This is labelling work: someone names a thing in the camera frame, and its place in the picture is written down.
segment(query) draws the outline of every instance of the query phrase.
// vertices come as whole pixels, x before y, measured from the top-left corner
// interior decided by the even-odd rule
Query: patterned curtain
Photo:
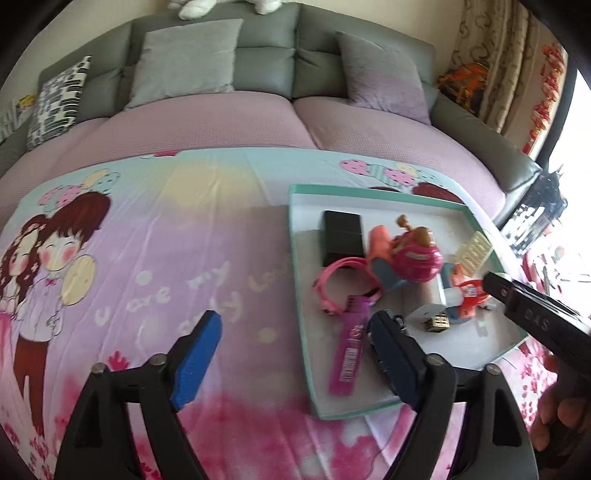
[[[466,66],[474,70],[474,65],[482,69],[483,89],[472,112],[519,148],[530,143],[531,149],[535,107],[545,98],[543,52],[548,45],[562,51],[518,0],[465,0],[450,72]],[[564,72],[557,74],[556,100]]]

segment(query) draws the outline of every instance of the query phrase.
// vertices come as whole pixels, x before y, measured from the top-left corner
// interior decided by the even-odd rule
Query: printed blanket
[[[95,362],[141,365],[208,309],[222,315],[223,337],[180,420],[212,480],[385,475],[413,421],[409,408],[345,421],[309,412],[287,218],[293,183],[465,202],[496,232],[433,170],[316,150],[166,152],[40,185],[0,236],[0,424],[38,478],[53,477]],[[497,252],[511,273],[511,253]],[[541,353],[528,341],[499,363],[527,423],[552,380]],[[157,480],[140,415],[131,409],[138,453],[146,478]],[[458,406],[434,478],[447,475],[461,421]]]

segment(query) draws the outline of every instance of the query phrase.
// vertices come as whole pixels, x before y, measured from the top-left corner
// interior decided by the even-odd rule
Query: stuffed animal
[[[256,12],[265,15],[277,10],[287,0],[247,0],[255,5]],[[171,0],[169,8],[180,8],[179,18],[183,20],[195,20],[210,12],[218,0]]]

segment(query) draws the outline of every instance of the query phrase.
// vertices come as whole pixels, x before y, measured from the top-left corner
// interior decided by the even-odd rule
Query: gray pillow
[[[126,109],[196,93],[233,91],[241,18],[148,32]]]
[[[403,52],[337,32],[350,104],[431,125],[417,66]]]

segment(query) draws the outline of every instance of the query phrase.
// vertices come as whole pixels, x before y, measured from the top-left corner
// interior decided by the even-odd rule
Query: human hand
[[[544,358],[546,370],[556,373],[558,362],[554,355],[548,354]],[[530,439],[533,447],[541,452],[550,444],[549,424],[558,419],[570,429],[578,429],[580,432],[591,430],[591,408],[586,398],[566,398],[558,401],[554,388],[551,385],[540,397],[538,413],[530,430]]]

